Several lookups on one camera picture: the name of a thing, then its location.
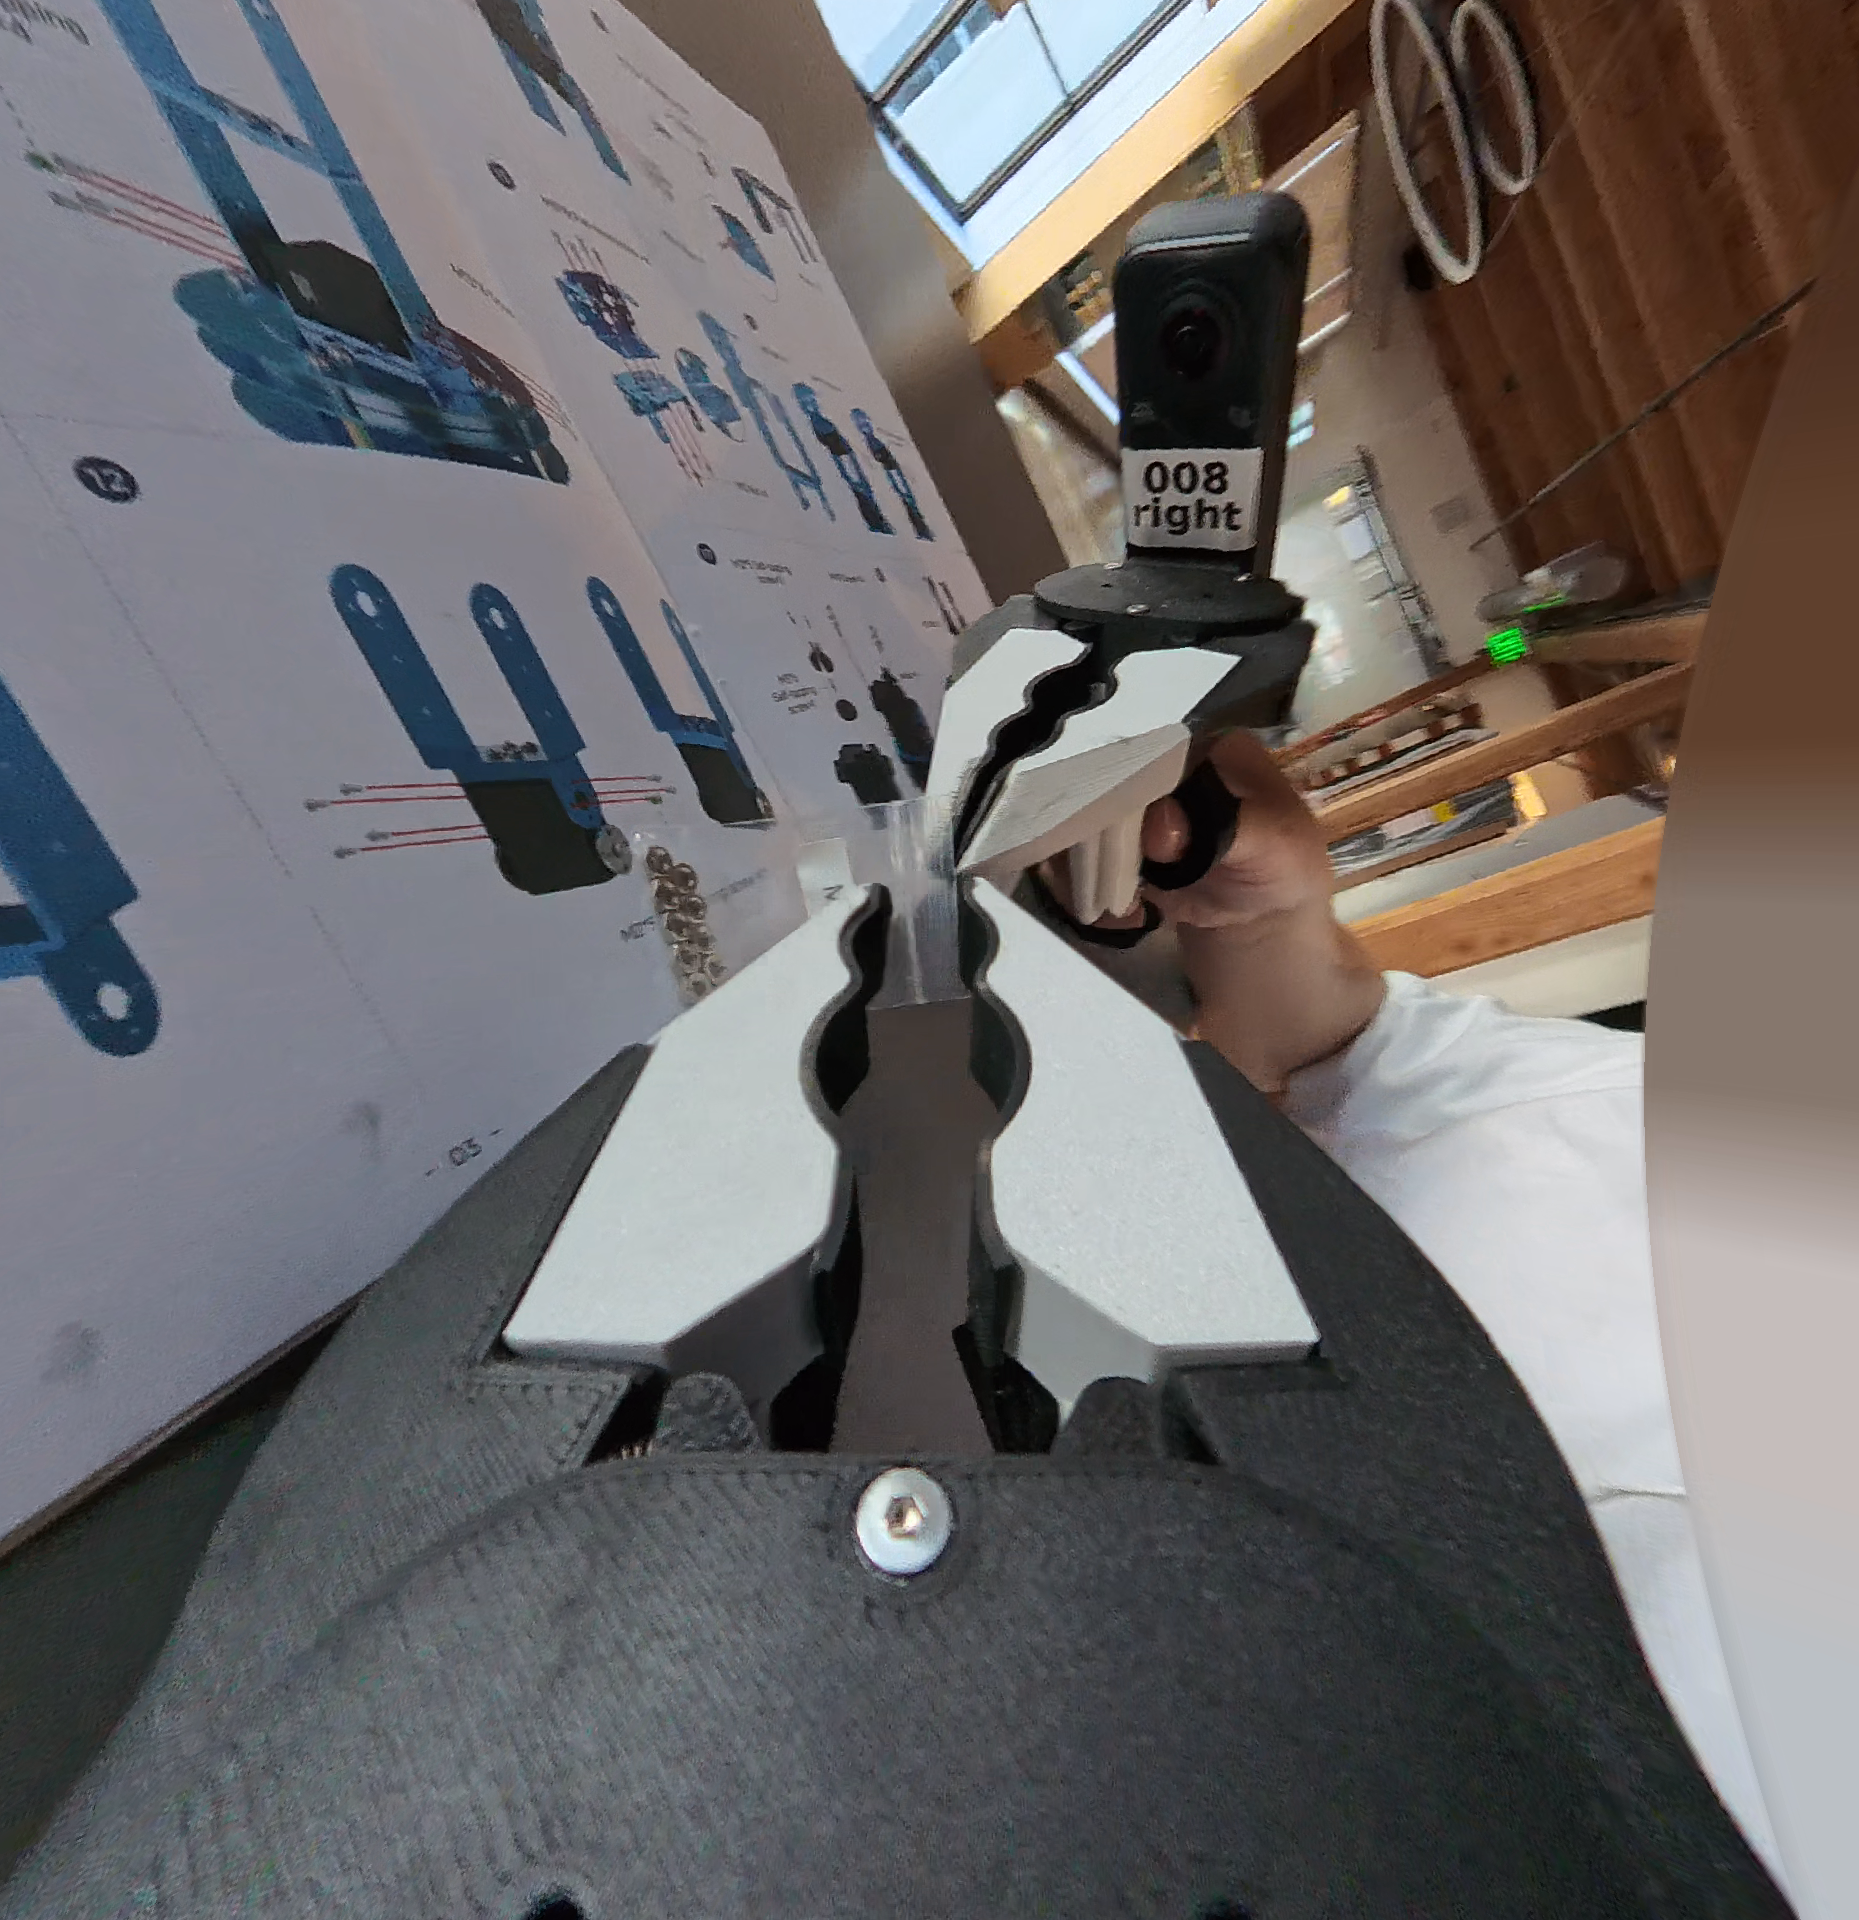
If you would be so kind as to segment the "person's right hand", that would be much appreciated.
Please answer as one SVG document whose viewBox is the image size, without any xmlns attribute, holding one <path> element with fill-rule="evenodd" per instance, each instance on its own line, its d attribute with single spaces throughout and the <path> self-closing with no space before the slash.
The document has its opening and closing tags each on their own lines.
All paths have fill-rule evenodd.
<svg viewBox="0 0 1859 1920">
<path fill-rule="evenodd" d="M 1223 850 L 1188 887 L 1141 888 L 1177 932 L 1192 982 L 1317 986 L 1334 971 L 1364 971 L 1368 958 L 1329 905 L 1322 826 L 1271 752 L 1251 731 L 1228 731 L 1203 767 L 1234 799 Z"/>
</svg>

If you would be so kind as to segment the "wooden railing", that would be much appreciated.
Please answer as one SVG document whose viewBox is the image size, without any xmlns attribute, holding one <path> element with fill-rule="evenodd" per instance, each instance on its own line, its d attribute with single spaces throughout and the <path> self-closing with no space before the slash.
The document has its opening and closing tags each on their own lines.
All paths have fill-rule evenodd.
<svg viewBox="0 0 1859 1920">
<path fill-rule="evenodd" d="M 1523 666 L 1630 667 L 1630 676 L 1512 730 L 1474 730 L 1462 741 L 1450 716 L 1419 727 L 1419 741 L 1389 757 L 1373 734 L 1389 721 L 1441 708 L 1461 694 L 1481 698 L 1509 666 L 1488 656 L 1379 704 L 1366 714 L 1314 731 L 1277 755 L 1333 840 L 1395 822 L 1439 802 L 1524 773 L 1598 741 L 1650 722 L 1679 722 L 1708 621 L 1708 600 L 1653 606 L 1533 640 Z"/>
</svg>

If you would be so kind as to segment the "glass office partition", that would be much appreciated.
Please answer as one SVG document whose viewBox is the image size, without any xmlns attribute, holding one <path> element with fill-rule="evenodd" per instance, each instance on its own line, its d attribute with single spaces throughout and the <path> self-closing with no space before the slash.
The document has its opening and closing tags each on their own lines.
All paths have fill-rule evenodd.
<svg viewBox="0 0 1859 1920">
<path fill-rule="evenodd" d="M 1397 538 L 1368 445 L 1354 445 L 1333 474 L 1322 508 L 1345 575 L 1344 600 L 1364 686 L 1401 693 L 1451 667 L 1436 606 Z"/>
</svg>

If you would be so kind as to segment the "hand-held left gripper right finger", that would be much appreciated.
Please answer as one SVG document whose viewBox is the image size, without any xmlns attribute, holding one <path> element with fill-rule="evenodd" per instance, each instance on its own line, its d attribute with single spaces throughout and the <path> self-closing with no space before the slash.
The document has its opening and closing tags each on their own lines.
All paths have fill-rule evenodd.
<svg viewBox="0 0 1859 1920">
<path fill-rule="evenodd" d="M 1042 1452 L 1104 1381 L 1299 1362 L 1318 1329 L 1179 1033 L 994 883 L 962 887 L 977 1164 L 964 1377 Z"/>
</svg>

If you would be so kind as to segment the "pile of small metal nuts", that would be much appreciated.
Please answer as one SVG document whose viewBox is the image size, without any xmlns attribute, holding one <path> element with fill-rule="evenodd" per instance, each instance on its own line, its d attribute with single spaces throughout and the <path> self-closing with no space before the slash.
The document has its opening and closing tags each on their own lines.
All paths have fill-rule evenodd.
<svg viewBox="0 0 1859 1920">
<path fill-rule="evenodd" d="M 725 960 L 710 922 L 701 875 L 689 859 L 663 842 L 645 846 L 641 874 L 676 992 L 683 1006 L 701 1004 L 725 979 Z"/>
</svg>

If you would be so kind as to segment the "clear plastic zip bag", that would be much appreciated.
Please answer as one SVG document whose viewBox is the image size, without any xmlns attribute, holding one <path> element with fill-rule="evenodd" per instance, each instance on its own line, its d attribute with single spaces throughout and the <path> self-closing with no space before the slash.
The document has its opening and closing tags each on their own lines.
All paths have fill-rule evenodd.
<svg viewBox="0 0 1859 1920">
<path fill-rule="evenodd" d="M 629 834 L 633 918 L 622 927 L 622 939 L 676 991 L 641 874 L 645 846 L 663 842 L 701 875 L 725 978 L 741 974 L 820 906 L 875 885 L 887 893 L 892 915 L 872 1008 L 955 999 L 964 992 L 955 875 L 921 874 L 922 829 L 931 822 L 927 795 L 917 795 L 901 802 L 849 802 L 818 818 L 791 816 L 750 824 L 656 821 L 638 826 Z"/>
</svg>

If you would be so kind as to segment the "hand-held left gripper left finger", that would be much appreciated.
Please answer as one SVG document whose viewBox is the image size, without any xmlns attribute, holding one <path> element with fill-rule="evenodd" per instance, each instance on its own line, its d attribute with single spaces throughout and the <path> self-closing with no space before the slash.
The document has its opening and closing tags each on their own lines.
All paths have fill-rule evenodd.
<svg viewBox="0 0 1859 1920">
<path fill-rule="evenodd" d="M 889 915 L 880 885 L 849 885 L 660 1033 L 508 1354 L 721 1375 L 775 1449 L 829 1445 L 860 1304 L 837 1122 L 870 1069 Z"/>
</svg>

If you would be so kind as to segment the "thin dark rod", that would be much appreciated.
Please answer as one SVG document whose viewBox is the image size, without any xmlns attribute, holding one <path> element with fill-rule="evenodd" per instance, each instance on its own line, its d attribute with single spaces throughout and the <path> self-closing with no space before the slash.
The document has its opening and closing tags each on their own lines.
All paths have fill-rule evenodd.
<svg viewBox="0 0 1859 1920">
<path fill-rule="evenodd" d="M 1697 386 L 1712 371 L 1731 363 L 1738 354 L 1753 346 L 1768 334 L 1772 334 L 1816 288 L 1820 273 L 1804 279 L 1794 289 L 1791 289 L 1782 300 L 1771 304 L 1758 319 L 1753 319 L 1740 334 L 1726 341 L 1722 346 L 1712 349 L 1708 359 L 1686 371 L 1679 380 L 1668 385 L 1660 395 L 1644 402 L 1634 417 L 1629 417 L 1622 426 L 1608 430 L 1603 439 L 1592 445 L 1584 453 L 1571 459 L 1565 468 L 1561 468 L 1551 480 L 1547 480 L 1539 490 L 1529 494 L 1518 507 L 1509 512 L 1501 515 L 1491 522 L 1479 538 L 1469 541 L 1469 550 L 1479 550 L 1491 539 L 1507 532 L 1512 526 L 1529 518 L 1541 503 L 1551 499 L 1555 494 L 1565 490 L 1565 487 L 1578 477 L 1582 471 L 1595 467 L 1604 459 L 1618 445 L 1624 445 L 1635 430 L 1640 430 L 1649 419 L 1667 413 L 1686 392 Z"/>
</svg>

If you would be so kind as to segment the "person's right forearm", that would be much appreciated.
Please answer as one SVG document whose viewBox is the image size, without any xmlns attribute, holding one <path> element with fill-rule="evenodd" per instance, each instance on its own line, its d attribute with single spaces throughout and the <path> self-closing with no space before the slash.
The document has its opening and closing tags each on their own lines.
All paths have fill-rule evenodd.
<svg viewBox="0 0 1859 1920">
<path fill-rule="evenodd" d="M 1569 1465 L 1637 1642 L 1784 1874 L 1686 1499 L 1644 1189 L 1643 1035 L 1360 962 L 1329 913 L 1186 928 L 1197 1033 L 1410 1235 Z"/>
</svg>

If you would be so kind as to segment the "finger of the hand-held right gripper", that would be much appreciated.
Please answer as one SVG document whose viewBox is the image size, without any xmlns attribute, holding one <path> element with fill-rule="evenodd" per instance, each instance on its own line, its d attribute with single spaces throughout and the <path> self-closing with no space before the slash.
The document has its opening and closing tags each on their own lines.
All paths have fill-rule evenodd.
<svg viewBox="0 0 1859 1920">
<path fill-rule="evenodd" d="M 1234 667 L 1234 656 L 1202 646 L 1134 652 L 1115 663 L 1109 700 L 1068 721 L 1057 742 L 1035 757 L 1035 772 L 1082 772 L 1090 800 L 1109 802 L 1103 836 L 1051 854 L 1066 859 L 1071 885 L 1141 883 L 1147 807 L 1181 783 L 1194 741 L 1192 713 Z M 1011 885 L 1035 865 L 964 866 L 958 875 Z"/>
<path fill-rule="evenodd" d="M 921 874 L 1031 865 L 1103 836 L 1109 802 L 1090 800 L 1086 773 L 1033 761 L 1113 686 L 1095 641 L 1029 625 L 995 634 L 944 693 Z"/>
</svg>

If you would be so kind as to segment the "printed assembly instruction booklet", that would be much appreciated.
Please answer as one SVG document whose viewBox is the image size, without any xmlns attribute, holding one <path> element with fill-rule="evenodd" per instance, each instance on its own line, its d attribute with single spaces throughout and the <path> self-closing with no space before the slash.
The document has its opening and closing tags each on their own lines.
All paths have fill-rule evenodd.
<svg viewBox="0 0 1859 1920">
<path fill-rule="evenodd" d="M 982 581 L 617 4 L 0 4 L 0 1548 L 927 772 Z"/>
</svg>

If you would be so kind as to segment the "white framed skylight window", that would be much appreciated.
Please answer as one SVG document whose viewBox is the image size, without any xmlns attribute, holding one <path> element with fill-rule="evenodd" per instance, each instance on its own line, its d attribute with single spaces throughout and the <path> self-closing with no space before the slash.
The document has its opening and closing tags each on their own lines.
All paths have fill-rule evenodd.
<svg viewBox="0 0 1859 1920">
<path fill-rule="evenodd" d="M 951 234 L 1003 238 L 1256 2 L 818 2 L 876 142 Z"/>
</svg>

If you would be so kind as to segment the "grey round ceiling fixture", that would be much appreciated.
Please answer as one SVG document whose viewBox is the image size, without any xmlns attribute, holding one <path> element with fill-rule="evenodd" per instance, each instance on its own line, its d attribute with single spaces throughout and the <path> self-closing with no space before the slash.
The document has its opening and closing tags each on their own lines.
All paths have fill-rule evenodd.
<svg viewBox="0 0 1859 1920">
<path fill-rule="evenodd" d="M 1592 609 L 1618 606 L 1635 580 L 1634 561 L 1604 541 L 1575 546 L 1524 573 L 1515 585 L 1498 589 L 1477 603 L 1488 628 L 1565 621 Z"/>
</svg>

